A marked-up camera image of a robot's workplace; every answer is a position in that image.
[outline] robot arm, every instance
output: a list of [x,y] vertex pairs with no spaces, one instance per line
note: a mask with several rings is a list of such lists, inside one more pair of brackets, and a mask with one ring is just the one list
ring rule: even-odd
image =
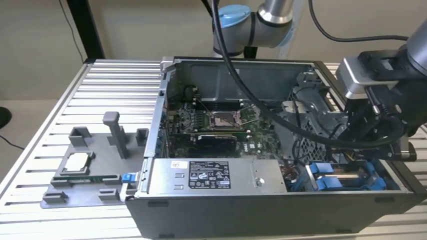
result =
[[364,151],[370,157],[415,161],[408,137],[427,122],[427,20],[398,50],[362,52],[346,57],[336,71],[340,92],[347,97],[347,130],[343,140],[380,138],[390,134],[380,116],[395,114],[406,123],[400,141]]
[[[292,26],[294,0],[266,0],[256,12],[248,6],[228,5],[219,10],[228,55],[242,55],[244,47],[276,47]],[[214,52],[222,51],[214,33]]]
[[[215,28],[222,31],[223,37],[216,36],[215,33],[214,50],[222,54],[227,49],[224,61],[238,86],[242,80],[238,74],[232,74],[235,70],[230,57],[240,55],[244,46],[275,47],[279,44],[292,23],[292,3],[292,0],[267,0],[256,13],[250,13],[248,10],[242,11],[242,9],[232,11],[227,7],[219,11],[216,22],[220,22],[222,26],[220,30],[216,25]],[[355,149],[364,149],[359,151],[362,156],[415,161],[416,154],[407,139],[427,122],[427,111],[424,111],[427,107],[420,104],[420,97],[427,92],[424,83],[427,41],[423,37],[427,31],[426,26],[424,23],[410,38],[407,46],[404,45],[399,50],[363,52],[359,56],[344,58],[336,76],[342,85],[340,91],[347,97],[348,126],[338,137],[338,141],[332,141],[334,144],[330,143],[331,146],[354,145],[358,146],[354,147]],[[258,100],[251,92],[246,92],[246,95],[251,95],[255,105],[263,109],[262,104],[256,104]],[[280,119],[278,121],[282,122],[282,126],[303,137],[307,136],[310,140],[326,145],[330,142],[300,131]]]

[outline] green circuit board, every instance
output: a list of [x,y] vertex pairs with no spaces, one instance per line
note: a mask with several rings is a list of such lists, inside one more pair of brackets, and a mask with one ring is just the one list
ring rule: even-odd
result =
[[[238,111],[195,110],[183,105],[170,112],[168,120],[171,158],[283,159],[275,126],[254,105],[246,105]],[[235,137],[235,149],[202,151],[198,141],[214,136]]]

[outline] black metal frame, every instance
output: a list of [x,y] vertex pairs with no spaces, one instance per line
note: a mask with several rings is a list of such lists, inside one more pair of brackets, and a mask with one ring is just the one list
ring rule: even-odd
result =
[[89,1],[67,0],[75,27],[79,31],[85,55],[88,59],[104,59],[104,50],[96,29]]

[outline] gray plastic post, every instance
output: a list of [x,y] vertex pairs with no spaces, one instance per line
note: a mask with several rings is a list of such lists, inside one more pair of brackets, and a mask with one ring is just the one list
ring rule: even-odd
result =
[[127,149],[127,136],[119,126],[119,118],[119,112],[107,111],[102,121],[110,127],[111,137],[115,142],[120,158],[126,159],[130,156],[130,151]]
[[87,144],[85,138],[89,138],[89,137],[91,137],[91,133],[85,126],[73,127],[68,135],[71,144],[75,147],[87,147],[88,144]]

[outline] wires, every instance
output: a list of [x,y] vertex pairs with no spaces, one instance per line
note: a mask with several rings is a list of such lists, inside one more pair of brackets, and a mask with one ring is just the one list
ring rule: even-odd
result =
[[11,143],[9,140],[4,136],[0,135],[0,139],[3,139],[7,142],[7,144],[9,144],[12,147],[16,147],[17,149],[24,150],[24,148],[21,146],[17,146],[13,143]]
[[342,126],[344,126],[343,123],[336,124],[336,126],[334,127],[334,130],[332,130],[331,134],[328,135],[328,138],[330,138],[330,139],[334,138],[334,136],[335,136],[335,134],[336,134],[336,132],[339,131],[339,129],[340,129]]
[[355,42],[367,42],[367,41],[378,41],[378,40],[399,40],[399,41],[407,41],[407,36],[399,36],[399,35],[383,35],[383,36],[366,36],[366,37],[352,37],[352,38],[340,38],[330,35],[327,31],[320,26],[315,10],[314,10],[314,0],[308,0],[308,9],[310,9],[310,15],[314,21],[314,24],[316,28],[319,29],[323,36],[326,36],[330,40],[339,42],[339,43],[355,43]]
[[391,131],[391,134],[388,137],[384,137],[382,139],[378,139],[375,141],[344,141],[344,140],[336,140],[336,139],[328,139],[327,137],[319,136],[312,134],[311,132],[306,131],[304,129],[295,126],[292,123],[290,123],[287,120],[283,120],[280,116],[278,116],[274,112],[270,111],[268,107],[263,104],[263,102],[256,98],[256,96],[252,94],[251,90],[248,89],[247,85],[240,79],[240,75],[236,72],[236,69],[234,67],[230,54],[227,52],[226,47],[226,41],[223,36],[223,30],[220,25],[220,15],[219,15],[219,7],[216,5],[218,1],[211,0],[211,6],[212,6],[212,16],[214,16],[214,28],[216,31],[216,37],[218,37],[218,44],[224,60],[224,64],[228,68],[231,77],[235,81],[235,84],[243,91],[244,95],[250,99],[250,101],[254,103],[254,105],[259,108],[260,113],[264,117],[270,118],[272,121],[275,121],[280,126],[283,126],[286,129],[288,129],[292,133],[296,133],[302,137],[307,138],[310,141],[314,141],[319,144],[324,144],[327,146],[332,146],[339,149],[375,149],[384,145],[388,145],[394,143],[404,134],[404,126],[400,121],[400,119],[396,116],[387,117],[386,121],[391,123],[391,126],[394,126],[394,130]]
[[77,45],[77,41],[76,41],[75,30],[73,30],[72,24],[69,23],[69,20],[68,20],[67,14],[65,14],[65,10],[64,10],[64,6],[63,6],[63,2],[61,2],[61,0],[57,0],[57,1],[59,1],[59,5],[60,5],[60,9],[61,9],[61,13],[64,14],[64,17],[65,17],[65,20],[67,20],[67,23],[68,23],[68,26],[69,26],[71,35],[72,35],[72,40],[73,40],[73,45],[75,45],[75,48],[77,49],[77,52],[79,52],[79,55],[80,55],[81,63],[84,63],[83,55],[81,55],[81,51],[80,51],[80,48],[79,48],[79,45]]

